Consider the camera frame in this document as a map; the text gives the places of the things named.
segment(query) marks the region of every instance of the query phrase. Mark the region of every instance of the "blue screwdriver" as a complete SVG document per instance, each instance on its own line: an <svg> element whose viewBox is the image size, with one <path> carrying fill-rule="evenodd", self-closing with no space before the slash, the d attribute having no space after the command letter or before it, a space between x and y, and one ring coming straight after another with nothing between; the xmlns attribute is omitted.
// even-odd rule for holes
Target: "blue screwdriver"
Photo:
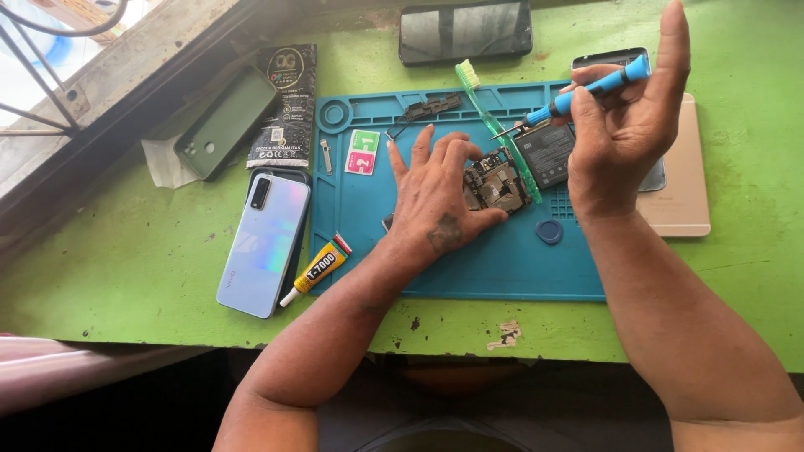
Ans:
<svg viewBox="0 0 804 452"><path fill-rule="evenodd" d="M644 79L648 76L650 76L650 65L648 65L645 57L640 55L629 65L625 66L619 71L610 73L609 75L592 84L587 85L586 88L590 93L592 93L593 96L597 97L601 94L611 91L612 89L619 88L631 81ZM565 92L560 96L556 96L556 98L553 99L546 107L542 107L533 113L526 114L522 118L522 125L515 125L505 132L496 134L491 137L489 141L502 135L509 134L510 132L522 127L533 127L534 125L537 125L541 121L544 121L550 117L561 117L569 113L570 105L572 105L572 92Z"/></svg>

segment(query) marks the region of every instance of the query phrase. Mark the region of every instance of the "blue silicone repair mat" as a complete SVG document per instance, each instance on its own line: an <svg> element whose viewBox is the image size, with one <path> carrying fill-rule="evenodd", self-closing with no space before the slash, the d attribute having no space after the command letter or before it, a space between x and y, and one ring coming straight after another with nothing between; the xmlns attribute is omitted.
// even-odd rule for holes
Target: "blue silicone repair mat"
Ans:
<svg viewBox="0 0 804 452"><path fill-rule="evenodd" d="M481 87L476 93L504 126L546 105L567 81ZM312 290L320 294L353 269L385 235L382 219L394 211L396 185L382 134L410 104L460 92L463 105L437 117L412 123L397 139L410 163L410 148L422 127L435 124L433 141L453 130L466 132L486 153L500 146L459 88L388 92L319 98L315 108L318 130L313 169L313 213L310 259L339 231L353 253ZM380 132L374 174L345 173L354 129ZM327 175L320 140L331 147L332 175ZM586 239L572 214L566 183L542 191L541 204L531 204L505 223L484 232L466 247L442 257L405 288L403 294L430 298L603 301L603 287ZM541 220L564 226L558 244L545 244L536 234Z"/></svg>

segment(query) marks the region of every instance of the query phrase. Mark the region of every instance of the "black phone screen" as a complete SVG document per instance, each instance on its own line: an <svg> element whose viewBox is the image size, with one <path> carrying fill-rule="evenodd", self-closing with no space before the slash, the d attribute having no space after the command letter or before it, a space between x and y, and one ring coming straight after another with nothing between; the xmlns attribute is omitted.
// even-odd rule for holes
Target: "black phone screen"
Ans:
<svg viewBox="0 0 804 452"><path fill-rule="evenodd" d="M409 6L402 10L399 53L405 66L521 56L532 48L528 2Z"/></svg>

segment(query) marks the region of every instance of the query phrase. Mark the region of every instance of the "blue round pry tool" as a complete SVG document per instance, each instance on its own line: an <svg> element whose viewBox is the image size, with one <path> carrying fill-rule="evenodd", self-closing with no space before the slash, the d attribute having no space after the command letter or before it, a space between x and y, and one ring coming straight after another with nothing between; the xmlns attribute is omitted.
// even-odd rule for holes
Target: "blue round pry tool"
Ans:
<svg viewBox="0 0 804 452"><path fill-rule="evenodd" d="M536 235L546 244L557 244L564 235L564 226L556 220L540 221L536 225Z"/></svg>

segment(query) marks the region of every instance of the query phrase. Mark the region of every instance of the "qr code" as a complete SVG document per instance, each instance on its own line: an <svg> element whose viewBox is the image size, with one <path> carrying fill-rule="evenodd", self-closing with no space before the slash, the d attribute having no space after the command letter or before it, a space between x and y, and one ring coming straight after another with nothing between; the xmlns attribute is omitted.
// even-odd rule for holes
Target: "qr code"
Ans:
<svg viewBox="0 0 804 452"><path fill-rule="evenodd" d="M278 142L285 137L285 129L271 129L271 141Z"/></svg>

